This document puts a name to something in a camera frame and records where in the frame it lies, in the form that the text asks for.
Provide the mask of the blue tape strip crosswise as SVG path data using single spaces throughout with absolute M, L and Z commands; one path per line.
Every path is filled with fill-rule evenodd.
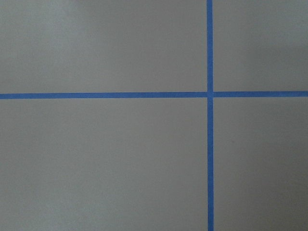
M 11 99 L 137 99 L 137 98 L 266 98 L 307 97 L 307 91 L 215 91 L 215 92 L 84 92 L 84 93 L 2 93 Z

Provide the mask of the blue tape strip lengthwise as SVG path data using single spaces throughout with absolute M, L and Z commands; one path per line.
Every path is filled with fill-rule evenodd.
M 214 230 L 213 2 L 206 1 L 208 230 Z

